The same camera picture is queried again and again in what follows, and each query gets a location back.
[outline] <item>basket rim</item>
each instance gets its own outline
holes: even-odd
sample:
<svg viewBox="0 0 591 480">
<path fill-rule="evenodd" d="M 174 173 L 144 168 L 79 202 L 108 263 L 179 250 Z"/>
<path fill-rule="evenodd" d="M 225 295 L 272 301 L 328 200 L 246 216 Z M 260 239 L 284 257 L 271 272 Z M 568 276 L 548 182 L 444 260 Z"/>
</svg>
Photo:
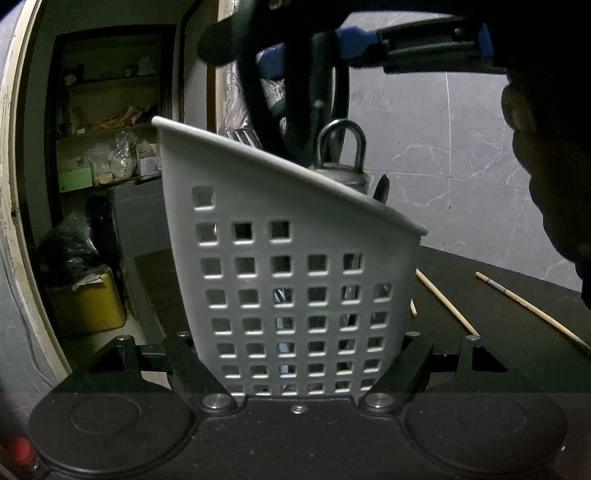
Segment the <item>basket rim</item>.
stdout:
<svg viewBox="0 0 591 480">
<path fill-rule="evenodd" d="M 166 131 L 177 135 L 180 134 L 184 137 L 189 137 L 202 143 L 213 144 L 218 148 L 232 152 L 234 154 L 240 153 L 245 160 L 251 161 L 266 168 L 279 170 L 292 177 L 297 177 L 308 184 L 312 184 L 322 189 L 326 194 L 336 196 L 342 200 L 353 203 L 357 207 L 361 207 L 362 209 L 381 217 L 383 220 L 410 230 L 412 233 L 417 235 L 423 236 L 427 235 L 428 233 L 428 230 L 422 225 L 414 222 L 393 208 L 384 205 L 377 200 L 374 200 L 370 196 L 357 192 L 350 187 L 341 185 L 335 180 L 328 179 L 323 175 L 319 175 L 305 167 L 297 165 L 281 157 L 277 157 L 271 153 L 242 145 L 240 142 L 230 140 L 229 138 L 225 138 L 221 135 L 193 127 L 191 125 L 182 124 L 162 116 L 155 116 L 152 119 L 152 124 L 159 131 Z"/>
</svg>

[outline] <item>screw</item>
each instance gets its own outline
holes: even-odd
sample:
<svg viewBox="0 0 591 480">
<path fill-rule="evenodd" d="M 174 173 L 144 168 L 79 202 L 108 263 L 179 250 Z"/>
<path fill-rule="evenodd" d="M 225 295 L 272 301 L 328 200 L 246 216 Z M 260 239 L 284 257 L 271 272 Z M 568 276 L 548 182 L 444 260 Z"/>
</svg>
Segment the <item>screw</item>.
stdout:
<svg viewBox="0 0 591 480">
<path fill-rule="evenodd" d="M 371 408 L 388 408 L 394 403 L 394 399 L 387 393 L 370 393 L 365 396 L 365 404 Z"/>
<path fill-rule="evenodd" d="M 290 410 L 292 411 L 292 413 L 299 415 L 300 413 L 304 413 L 305 411 L 307 411 L 308 407 L 306 407 L 305 405 L 293 405 L 290 408 Z"/>
<path fill-rule="evenodd" d="M 212 393 L 203 397 L 203 405 L 212 410 L 228 408 L 232 404 L 232 397 L 224 393 Z"/>
</svg>

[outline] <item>marble wall tile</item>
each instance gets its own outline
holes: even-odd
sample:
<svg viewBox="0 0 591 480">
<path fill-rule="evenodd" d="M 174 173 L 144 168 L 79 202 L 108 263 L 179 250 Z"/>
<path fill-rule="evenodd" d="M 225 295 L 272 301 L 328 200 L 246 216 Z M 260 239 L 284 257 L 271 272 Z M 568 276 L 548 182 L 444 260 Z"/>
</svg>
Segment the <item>marble wall tile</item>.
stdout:
<svg viewBox="0 0 591 480">
<path fill-rule="evenodd" d="M 370 172 L 373 185 L 384 172 Z M 442 249 L 445 229 L 449 180 L 434 175 L 387 173 L 390 195 L 387 205 L 429 230 L 422 245 Z"/>
<path fill-rule="evenodd" d="M 449 175 L 444 73 L 352 71 L 349 118 L 365 131 L 367 169 Z M 344 156 L 352 148 L 347 142 Z"/>
<path fill-rule="evenodd" d="M 452 177 L 526 189 L 527 172 L 513 155 L 513 130 L 505 123 L 503 75 L 448 73 Z"/>
<path fill-rule="evenodd" d="M 580 290 L 574 265 L 554 250 L 522 189 L 451 179 L 443 249 Z"/>
<path fill-rule="evenodd" d="M 371 30 L 433 16 L 361 14 L 345 25 Z M 506 84 L 504 76 L 352 70 L 349 116 L 368 139 L 366 169 L 388 173 L 388 204 L 429 229 L 423 244 L 580 290 L 513 155 L 501 111 Z M 347 138 L 344 163 L 353 143 Z"/>
</svg>

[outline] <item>round pad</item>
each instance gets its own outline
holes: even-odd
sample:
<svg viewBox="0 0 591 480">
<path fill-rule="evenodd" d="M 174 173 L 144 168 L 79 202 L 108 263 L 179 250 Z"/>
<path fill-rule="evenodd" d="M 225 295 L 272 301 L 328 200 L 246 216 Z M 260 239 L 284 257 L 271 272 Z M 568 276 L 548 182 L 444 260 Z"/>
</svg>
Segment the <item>round pad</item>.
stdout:
<svg viewBox="0 0 591 480">
<path fill-rule="evenodd" d="M 405 423 L 420 447 L 463 471 L 508 474 L 537 468 L 566 436 L 563 412 L 545 394 L 424 393 Z"/>
<path fill-rule="evenodd" d="M 193 414 L 177 395 L 50 394 L 33 410 L 40 455 L 77 473 L 117 475 L 155 462 L 187 434 Z"/>
</svg>

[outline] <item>yellow box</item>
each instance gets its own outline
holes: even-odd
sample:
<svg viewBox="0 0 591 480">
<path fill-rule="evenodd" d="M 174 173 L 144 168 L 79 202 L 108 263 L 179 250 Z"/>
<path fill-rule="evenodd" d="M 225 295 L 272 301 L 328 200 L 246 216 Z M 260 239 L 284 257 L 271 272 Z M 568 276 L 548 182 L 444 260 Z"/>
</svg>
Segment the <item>yellow box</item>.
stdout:
<svg viewBox="0 0 591 480">
<path fill-rule="evenodd" d="M 86 335 L 120 328 L 125 313 L 113 282 L 110 268 L 96 283 L 61 288 L 49 292 L 49 298 L 64 335 Z"/>
</svg>

